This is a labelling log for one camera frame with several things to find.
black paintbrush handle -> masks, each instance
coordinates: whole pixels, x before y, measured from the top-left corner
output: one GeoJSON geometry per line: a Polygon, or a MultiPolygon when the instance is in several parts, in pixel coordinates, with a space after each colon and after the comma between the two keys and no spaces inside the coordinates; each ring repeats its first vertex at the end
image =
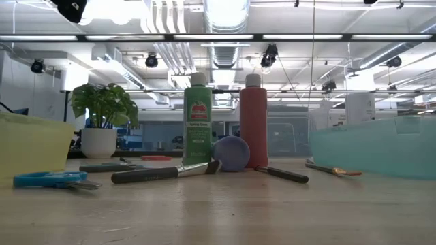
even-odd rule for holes
{"type": "Polygon", "coordinates": [[[275,169],[274,167],[269,167],[267,169],[268,174],[272,175],[272,176],[276,176],[279,178],[284,178],[286,180],[292,180],[298,183],[307,183],[309,181],[309,177],[301,175],[301,174],[296,174],[296,173],[292,173],[289,171],[283,171],[280,169],[275,169]]]}
{"type": "Polygon", "coordinates": [[[86,173],[104,173],[104,172],[123,172],[135,170],[136,167],[132,167],[129,165],[90,165],[90,166],[80,166],[80,172],[86,173]]]}
{"type": "Polygon", "coordinates": [[[159,169],[144,169],[114,173],[110,179],[114,184],[123,184],[177,177],[177,167],[163,167],[159,169]]]}
{"type": "Polygon", "coordinates": [[[305,164],[306,167],[311,168],[311,169],[316,169],[316,170],[320,170],[329,174],[334,174],[333,169],[327,168],[327,167],[320,167],[320,166],[316,166],[315,164],[311,164],[311,163],[306,163],[305,164]]]}

paint bottle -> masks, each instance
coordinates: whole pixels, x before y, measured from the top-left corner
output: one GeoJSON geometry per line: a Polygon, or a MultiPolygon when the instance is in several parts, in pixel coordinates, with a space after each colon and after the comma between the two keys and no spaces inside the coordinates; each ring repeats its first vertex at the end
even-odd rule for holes
{"type": "Polygon", "coordinates": [[[183,165],[211,161],[212,90],[206,88],[206,76],[191,75],[191,88],[185,89],[183,104],[183,165]]]}
{"type": "Polygon", "coordinates": [[[260,76],[245,77],[245,88],[240,91],[240,137],[250,148],[246,167],[268,166],[266,141],[266,90],[260,87],[260,76]]]}

yellow plastic container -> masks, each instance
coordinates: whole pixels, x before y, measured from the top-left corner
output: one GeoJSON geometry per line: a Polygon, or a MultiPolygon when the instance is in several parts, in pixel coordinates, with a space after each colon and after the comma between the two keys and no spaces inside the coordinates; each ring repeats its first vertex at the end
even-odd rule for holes
{"type": "Polygon", "coordinates": [[[73,133],[65,122],[0,112],[0,184],[16,174],[63,171],[73,133]]]}

blue scissors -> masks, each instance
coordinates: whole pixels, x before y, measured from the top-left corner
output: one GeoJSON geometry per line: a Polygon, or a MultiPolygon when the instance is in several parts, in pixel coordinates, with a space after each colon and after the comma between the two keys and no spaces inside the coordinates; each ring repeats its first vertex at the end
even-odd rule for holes
{"type": "Polygon", "coordinates": [[[102,185],[87,180],[86,172],[41,172],[14,176],[15,187],[51,187],[96,190],[102,185]]]}

purple sponge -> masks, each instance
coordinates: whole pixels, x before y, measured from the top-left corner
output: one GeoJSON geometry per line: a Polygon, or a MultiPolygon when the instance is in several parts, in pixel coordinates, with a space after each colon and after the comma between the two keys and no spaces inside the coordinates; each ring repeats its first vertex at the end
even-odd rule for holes
{"type": "Polygon", "coordinates": [[[250,149],[243,139],[227,136],[213,144],[212,158],[223,163],[224,172],[242,172],[250,159],[250,149]]]}

